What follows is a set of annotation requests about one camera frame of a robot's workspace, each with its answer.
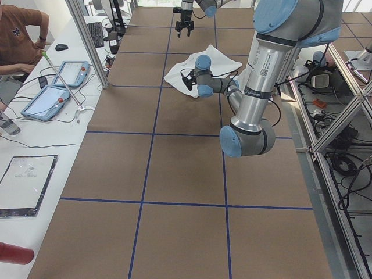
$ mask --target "red cylinder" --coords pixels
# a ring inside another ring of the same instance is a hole
[[[34,251],[29,248],[0,242],[0,262],[27,264],[34,259]]]

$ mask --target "tablet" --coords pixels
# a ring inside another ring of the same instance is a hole
[[[58,72],[69,87],[79,87],[85,80],[89,70],[87,61],[64,61]],[[64,87],[62,81],[56,76],[53,79],[54,86]]]
[[[60,111],[69,98],[67,89],[47,85],[21,111],[21,115],[48,121]]]

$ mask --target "keyboard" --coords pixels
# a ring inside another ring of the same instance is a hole
[[[94,46],[96,48],[103,47],[103,32],[101,22],[87,23],[88,30],[91,33]]]

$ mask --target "brown cardboard surface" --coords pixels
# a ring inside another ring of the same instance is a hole
[[[144,205],[132,279],[226,279],[224,208]]]
[[[348,24],[348,27],[353,31],[355,37],[368,37],[372,36],[372,25],[370,24]]]
[[[216,13],[217,28],[251,28],[253,29],[252,8],[247,9],[219,9]]]
[[[351,38],[354,37],[354,34],[351,32],[347,24],[342,24],[341,26],[342,28],[341,28],[340,37],[351,37]]]
[[[362,13],[362,15],[372,24],[372,13]]]
[[[150,144],[150,135],[86,134],[62,196],[141,200]]]
[[[88,131],[152,133],[159,88],[112,87],[99,97]]]
[[[133,204],[59,201],[28,279],[126,277],[139,209]]]
[[[229,204],[311,206],[291,140],[277,139],[264,155],[226,157],[226,177]]]
[[[248,58],[254,33],[251,29],[218,29],[218,49],[224,54],[246,55]]]
[[[195,52],[205,51],[208,45],[216,47],[214,29],[196,28],[192,31],[190,37],[183,34],[181,38],[178,38],[177,32],[174,31],[170,35],[169,52],[192,54]]]
[[[157,135],[145,200],[224,204],[221,156],[218,137]]]
[[[120,53],[112,66],[109,82],[113,85],[160,87],[165,58],[165,54]]]
[[[121,42],[120,51],[165,53],[170,32],[170,28],[130,26]]]
[[[136,7],[130,25],[149,27],[170,27],[173,8]]]
[[[314,213],[229,209],[234,279],[332,279]]]
[[[363,13],[343,13],[342,20],[345,23],[353,24],[368,24],[368,20],[363,16]]]
[[[164,88],[160,99],[157,133],[219,135],[219,96],[187,96],[174,88]]]

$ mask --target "metal frame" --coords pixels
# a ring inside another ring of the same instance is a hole
[[[297,89],[295,81],[290,82],[290,85],[292,88],[292,92],[294,93],[295,98],[298,101],[300,112],[303,117],[305,127],[308,131],[308,135],[310,137],[310,150],[313,153],[313,160],[316,160],[319,163],[321,172],[327,185],[328,193],[332,200],[332,205],[334,206],[338,221],[342,227],[342,231],[354,260],[357,272],[359,273],[360,278],[370,279],[368,269],[364,264],[362,255],[360,254],[357,242],[354,238],[353,228],[350,226],[349,220],[345,213],[338,209],[339,196],[337,193],[337,189],[331,177],[329,165],[321,152],[325,151],[326,147],[352,121],[352,119],[360,111],[360,109],[364,111],[364,114],[366,115],[368,121],[372,123],[372,104],[367,98],[367,96],[372,95],[372,83],[367,85],[364,89],[361,89],[354,76],[352,76],[346,64],[332,44],[330,44],[329,52],[334,58],[340,73],[343,75],[346,83],[350,87],[354,98],[349,102],[346,108],[336,118],[332,125],[329,126],[327,131],[321,137],[317,138],[315,135],[312,122],[307,115],[305,104],[302,102],[302,97]]]
[[[102,88],[106,88],[109,85],[106,74],[103,70],[102,63],[99,60],[97,51],[94,47],[93,39],[89,33],[87,24],[85,23],[81,6],[78,0],[66,0],[66,4],[69,7],[72,18],[75,21],[76,27],[80,33],[80,37],[83,41],[85,49],[88,52],[88,56],[91,59],[92,66],[101,82]]]

